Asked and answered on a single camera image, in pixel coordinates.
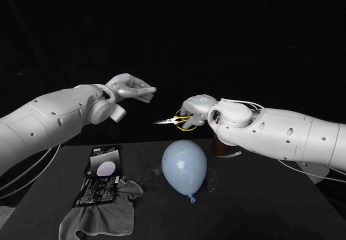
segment towel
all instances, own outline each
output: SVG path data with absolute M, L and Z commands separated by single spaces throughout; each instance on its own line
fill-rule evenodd
M 113 203 L 72 208 L 59 225 L 59 240 L 84 240 L 85 235 L 126 236 L 134 231 L 136 211 L 131 200 L 144 195 L 134 181 L 117 184 Z

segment light blue balloon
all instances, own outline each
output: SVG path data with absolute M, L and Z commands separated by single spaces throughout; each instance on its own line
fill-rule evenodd
M 201 189 L 208 172 L 206 155 L 195 142 L 179 140 L 168 146 L 162 157 L 162 171 L 172 187 L 195 203 L 193 194 Z

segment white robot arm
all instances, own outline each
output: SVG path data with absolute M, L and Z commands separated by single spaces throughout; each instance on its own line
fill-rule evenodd
M 87 124 L 108 117 L 120 122 L 127 112 L 117 102 L 136 98 L 149 103 L 155 92 L 124 73 L 106 85 L 80 85 L 35 98 L 0 118 L 0 176 L 31 155 L 65 143 Z
M 277 160 L 317 163 L 346 171 L 346 125 L 260 107 L 251 110 L 241 101 L 193 96 L 182 105 L 182 113 L 195 117 L 183 128 L 208 121 L 227 145 L 238 145 Z

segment table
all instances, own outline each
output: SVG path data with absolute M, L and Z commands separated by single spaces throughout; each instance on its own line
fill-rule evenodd
M 196 202 L 179 194 L 162 166 L 173 141 L 121 145 L 123 172 L 143 182 L 146 194 L 134 202 L 134 233 L 124 240 L 345 239 L 346 222 L 309 177 L 279 161 L 247 150 L 217 158 L 212 140 L 196 139 L 208 158 L 208 176 Z M 58 239 L 59 224 L 81 190 L 93 145 L 65 146 L 32 186 L 2 230 L 2 240 Z M 98 235 L 91 240 L 116 239 Z

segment yellow scissor handle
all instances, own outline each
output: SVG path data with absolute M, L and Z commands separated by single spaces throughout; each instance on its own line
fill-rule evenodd
M 192 130 L 195 130 L 196 127 L 198 127 L 198 126 L 195 126 L 195 128 L 192 128 L 192 129 L 183 129 L 182 127 L 179 127 L 179 124 L 180 124 L 180 123 L 185 123 L 185 122 L 188 122 L 188 121 L 189 121 L 189 119 L 188 119 L 188 120 L 182 120 L 182 121 L 179 121 L 179 122 L 175 122 L 175 126 L 176 126 L 183 132 L 192 131 Z
M 182 109 L 178 110 L 178 112 L 175 113 L 173 118 L 179 118 L 179 119 L 189 119 L 192 116 L 178 116 L 178 113 L 180 112 Z

